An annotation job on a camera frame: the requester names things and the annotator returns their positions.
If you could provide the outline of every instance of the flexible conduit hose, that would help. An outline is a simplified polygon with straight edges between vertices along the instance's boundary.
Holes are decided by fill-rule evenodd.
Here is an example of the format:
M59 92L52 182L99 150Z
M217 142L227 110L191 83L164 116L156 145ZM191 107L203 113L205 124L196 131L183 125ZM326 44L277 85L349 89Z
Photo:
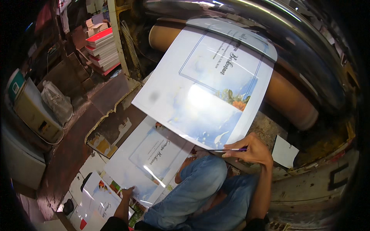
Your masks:
M141 74L140 74L139 59L138 59L138 56L137 56L135 48L134 48L134 43L132 41L133 39L130 35L130 32L128 30L128 26L127 26L125 21L121 21L121 30L122 30L122 33L123 33L123 37L125 38L127 48L128 48L128 52L130 53L130 56L131 56L132 63L134 64L135 71L137 72L138 78L140 79Z

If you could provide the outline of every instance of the pen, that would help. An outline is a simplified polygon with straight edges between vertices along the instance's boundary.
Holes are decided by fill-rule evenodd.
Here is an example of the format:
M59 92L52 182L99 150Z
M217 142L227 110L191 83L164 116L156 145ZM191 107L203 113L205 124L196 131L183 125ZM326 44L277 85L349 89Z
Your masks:
M227 151L236 151L236 152L245 152L246 148L233 148L233 149L218 149L218 150L210 150L214 152L227 152Z

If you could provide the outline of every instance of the paper scrap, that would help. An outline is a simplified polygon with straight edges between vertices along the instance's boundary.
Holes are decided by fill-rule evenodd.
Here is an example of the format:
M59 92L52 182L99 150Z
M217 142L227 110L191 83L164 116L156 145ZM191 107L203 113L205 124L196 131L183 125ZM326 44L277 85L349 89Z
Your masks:
M293 168L294 158L297 156L299 150L279 135L276 136L274 149L272 150L272 158L275 162L287 168Z

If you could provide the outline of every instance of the wedding invitation design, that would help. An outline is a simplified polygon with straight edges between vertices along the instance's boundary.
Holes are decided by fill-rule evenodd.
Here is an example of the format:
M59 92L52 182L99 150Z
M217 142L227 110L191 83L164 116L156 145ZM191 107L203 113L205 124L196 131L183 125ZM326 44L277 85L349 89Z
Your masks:
M104 220L108 220L114 215L120 203L121 198L94 171L85 183L82 191L80 212L85 212L83 219L87 222L90 216L96 211ZM134 211L129 208L129 218L133 213Z
M147 116L105 166L121 188L135 186L133 197L152 206L194 144Z
M209 28L226 33L217 25ZM208 150L243 138L272 75L274 63L265 54L276 50L258 36L247 38L235 28L229 33L231 38L185 27L132 104ZM262 52L245 46L248 39Z

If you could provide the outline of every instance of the denim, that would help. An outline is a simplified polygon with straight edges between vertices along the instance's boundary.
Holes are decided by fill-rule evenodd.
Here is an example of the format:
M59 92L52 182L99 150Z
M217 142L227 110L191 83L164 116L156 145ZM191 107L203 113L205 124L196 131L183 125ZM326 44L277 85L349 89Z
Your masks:
M245 219L257 177L226 179L226 175L226 163L221 158L205 156L194 160L180 172L182 182L163 201L149 208L143 221L162 230L233 230ZM227 194L220 204L190 216L220 189Z

